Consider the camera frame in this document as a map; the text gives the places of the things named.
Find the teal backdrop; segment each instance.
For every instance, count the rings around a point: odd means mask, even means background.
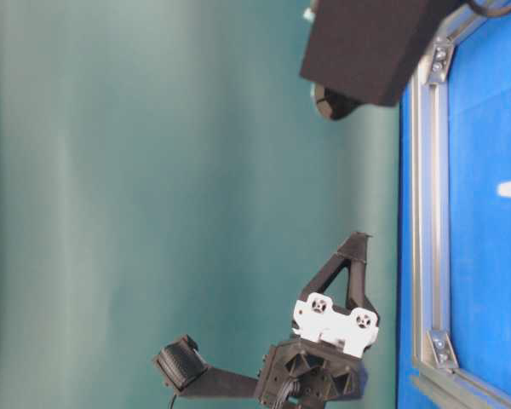
[[[254,376],[354,230],[381,331],[329,407],[395,406],[398,113],[317,116],[307,3],[0,0],[0,409],[163,408],[183,333]]]

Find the black mount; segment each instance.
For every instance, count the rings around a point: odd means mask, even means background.
[[[350,315],[354,308],[365,308],[378,317],[365,295],[369,237],[353,233],[302,289],[299,299],[305,302],[314,292],[322,294],[347,269],[346,306],[333,305],[333,309]],[[188,335],[162,348],[153,363],[163,375],[165,386],[171,387],[176,396],[255,398],[272,409],[324,409],[330,400],[361,399],[367,382],[360,358],[344,354],[335,345],[296,335],[271,345],[258,379],[210,366]]]

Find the blue surface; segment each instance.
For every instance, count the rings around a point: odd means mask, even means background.
[[[401,101],[401,183],[399,206],[399,358],[398,358],[398,408],[435,408],[430,399],[421,394],[410,380],[417,376],[411,365],[411,130],[409,121],[409,91]]]
[[[460,365],[511,395],[511,16],[456,52],[450,81],[451,331]]]

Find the black cable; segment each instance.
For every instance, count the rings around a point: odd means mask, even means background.
[[[290,396],[296,396],[299,394],[301,390],[301,384],[299,381],[293,377],[288,378],[278,391],[276,395],[276,400],[273,404],[273,409],[282,409],[284,403],[288,400]]]
[[[475,0],[467,0],[467,3],[475,13],[488,18],[503,17],[504,15],[511,13],[511,5],[501,7],[499,9],[489,9],[476,3]]]
[[[173,394],[172,398],[170,398],[169,409],[172,409],[174,402],[176,402],[176,394]]]

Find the white mounting bracket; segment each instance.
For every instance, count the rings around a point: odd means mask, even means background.
[[[344,354],[361,358],[365,348],[376,341],[377,316],[365,308],[355,308],[350,315],[333,310],[333,300],[317,292],[307,301],[298,300],[293,313],[299,328],[293,332],[314,343],[335,345]]]

